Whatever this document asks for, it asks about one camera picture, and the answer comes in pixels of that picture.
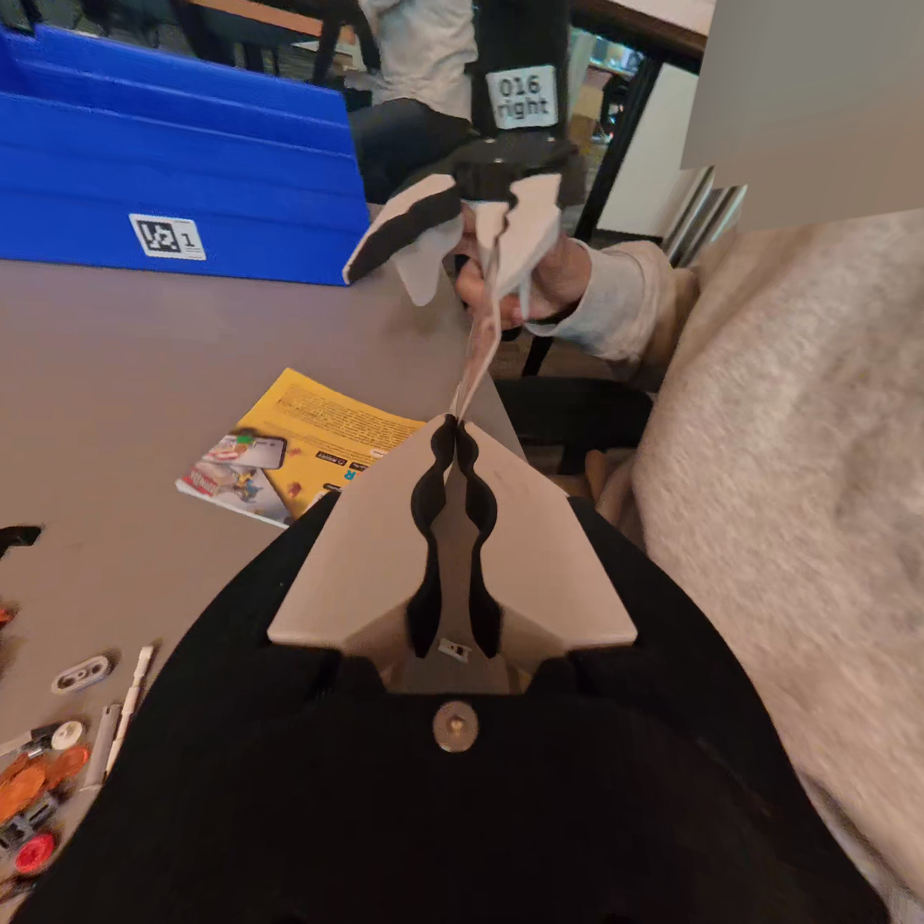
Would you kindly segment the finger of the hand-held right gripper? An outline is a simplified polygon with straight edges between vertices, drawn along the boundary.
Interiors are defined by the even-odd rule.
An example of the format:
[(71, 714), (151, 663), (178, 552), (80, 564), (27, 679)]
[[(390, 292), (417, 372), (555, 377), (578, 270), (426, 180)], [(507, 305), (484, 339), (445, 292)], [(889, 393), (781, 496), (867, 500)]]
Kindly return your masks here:
[(560, 235), (559, 172), (514, 181), (506, 200), (472, 202), (479, 263), (492, 316), (500, 319), (502, 299), (519, 297), (528, 318), (530, 277)]
[(342, 270), (357, 283), (392, 263), (415, 306), (436, 294), (443, 261), (464, 232), (456, 179), (432, 173), (392, 196), (374, 217)]

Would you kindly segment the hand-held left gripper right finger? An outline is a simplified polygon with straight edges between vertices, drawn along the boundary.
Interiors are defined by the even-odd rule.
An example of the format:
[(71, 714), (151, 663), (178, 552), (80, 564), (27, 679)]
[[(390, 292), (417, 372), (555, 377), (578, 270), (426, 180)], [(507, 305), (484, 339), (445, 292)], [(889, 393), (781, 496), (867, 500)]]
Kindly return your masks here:
[(459, 473), (475, 529), (465, 692), (515, 695), (548, 660), (634, 644), (573, 497), (471, 422), (459, 423)]

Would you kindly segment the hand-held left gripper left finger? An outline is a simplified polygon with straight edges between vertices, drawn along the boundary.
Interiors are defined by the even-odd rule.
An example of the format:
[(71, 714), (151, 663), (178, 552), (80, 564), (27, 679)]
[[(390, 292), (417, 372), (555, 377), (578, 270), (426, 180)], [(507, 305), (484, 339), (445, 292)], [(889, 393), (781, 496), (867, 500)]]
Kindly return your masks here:
[(458, 517), (448, 479), (456, 419), (438, 415), (334, 501), (269, 640), (372, 663), (386, 687), (433, 694), (458, 679), (438, 654), (458, 629)]

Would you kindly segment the person's right forearm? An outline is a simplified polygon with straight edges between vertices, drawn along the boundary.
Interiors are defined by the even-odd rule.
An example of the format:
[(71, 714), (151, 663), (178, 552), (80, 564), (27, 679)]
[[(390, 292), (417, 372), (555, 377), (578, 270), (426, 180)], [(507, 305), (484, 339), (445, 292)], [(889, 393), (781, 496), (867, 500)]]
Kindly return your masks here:
[(657, 392), (699, 297), (696, 274), (673, 268), (650, 241), (606, 250), (580, 243), (591, 275), (576, 310), (552, 324), (527, 322), (526, 329), (606, 362), (619, 382)]

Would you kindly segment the pile of lego pieces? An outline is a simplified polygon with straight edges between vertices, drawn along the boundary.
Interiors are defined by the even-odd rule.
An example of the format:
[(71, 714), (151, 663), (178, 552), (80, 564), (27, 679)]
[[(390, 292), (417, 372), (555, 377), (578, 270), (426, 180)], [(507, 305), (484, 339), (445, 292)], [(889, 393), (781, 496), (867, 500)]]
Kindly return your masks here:
[(109, 779), (158, 652), (143, 646), (123, 699), (103, 708), (95, 738), (78, 719), (27, 730), (2, 744), (2, 904), (30, 890), (50, 866), (59, 845), (54, 817), (72, 784), (80, 796), (96, 796)]

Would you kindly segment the person's right hand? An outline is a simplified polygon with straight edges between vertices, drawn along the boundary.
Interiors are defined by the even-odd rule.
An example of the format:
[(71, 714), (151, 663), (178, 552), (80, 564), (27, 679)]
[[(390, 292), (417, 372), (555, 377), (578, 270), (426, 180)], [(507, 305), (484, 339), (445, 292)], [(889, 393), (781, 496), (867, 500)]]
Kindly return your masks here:
[[(489, 309), (491, 299), (485, 291), (479, 260), (476, 216), (468, 205), (463, 205), (461, 214), (463, 233), (454, 253), (464, 261), (456, 274), (455, 288), (468, 317), (473, 320), (477, 313)], [(552, 324), (568, 317), (583, 298), (590, 275), (588, 251), (579, 241), (560, 236), (532, 271), (527, 317), (517, 294), (505, 295), (501, 299), (502, 330), (518, 328), (527, 322)]]

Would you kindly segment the clear plastic bag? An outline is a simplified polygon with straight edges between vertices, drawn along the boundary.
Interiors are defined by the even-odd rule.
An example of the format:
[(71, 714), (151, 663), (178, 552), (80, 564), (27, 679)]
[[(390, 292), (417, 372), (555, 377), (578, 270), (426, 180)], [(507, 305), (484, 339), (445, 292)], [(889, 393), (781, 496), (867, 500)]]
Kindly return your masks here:
[(359, 1), (380, 65), (372, 104), (349, 115), (365, 200), (383, 205), (412, 175), (470, 141), (478, 57), (468, 1)]

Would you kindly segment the black-edged side table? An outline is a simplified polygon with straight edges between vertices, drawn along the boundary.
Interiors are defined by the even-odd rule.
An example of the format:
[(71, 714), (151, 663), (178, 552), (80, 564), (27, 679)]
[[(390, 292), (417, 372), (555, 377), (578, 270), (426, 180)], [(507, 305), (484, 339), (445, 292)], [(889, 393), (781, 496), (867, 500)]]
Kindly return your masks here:
[(575, 237), (667, 241), (702, 169), (683, 169), (713, 2), (572, 2), (572, 109), (589, 71), (628, 82)]

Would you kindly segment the yellow printed booklet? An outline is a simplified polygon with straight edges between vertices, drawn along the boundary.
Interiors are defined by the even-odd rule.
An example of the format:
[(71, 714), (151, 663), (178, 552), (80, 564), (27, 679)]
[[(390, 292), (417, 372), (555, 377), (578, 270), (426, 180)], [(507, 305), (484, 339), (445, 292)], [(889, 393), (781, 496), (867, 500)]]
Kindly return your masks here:
[(286, 369), (176, 487), (286, 528), (422, 427)]

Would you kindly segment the black office chair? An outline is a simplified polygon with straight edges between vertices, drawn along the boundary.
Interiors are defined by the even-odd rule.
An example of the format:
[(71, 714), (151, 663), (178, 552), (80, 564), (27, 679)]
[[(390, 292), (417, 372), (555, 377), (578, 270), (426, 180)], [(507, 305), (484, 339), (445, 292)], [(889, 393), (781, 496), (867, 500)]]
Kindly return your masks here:
[(494, 386), (524, 449), (559, 449), (558, 473), (576, 476), (590, 451), (639, 446), (653, 398), (608, 379), (528, 376)]

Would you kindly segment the blue plastic bin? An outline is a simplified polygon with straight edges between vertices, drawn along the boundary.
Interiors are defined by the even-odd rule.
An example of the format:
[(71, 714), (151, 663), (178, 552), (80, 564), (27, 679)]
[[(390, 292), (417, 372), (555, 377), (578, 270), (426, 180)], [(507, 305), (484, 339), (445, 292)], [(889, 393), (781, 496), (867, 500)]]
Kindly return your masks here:
[(346, 285), (340, 93), (43, 25), (1, 45), (4, 260)]

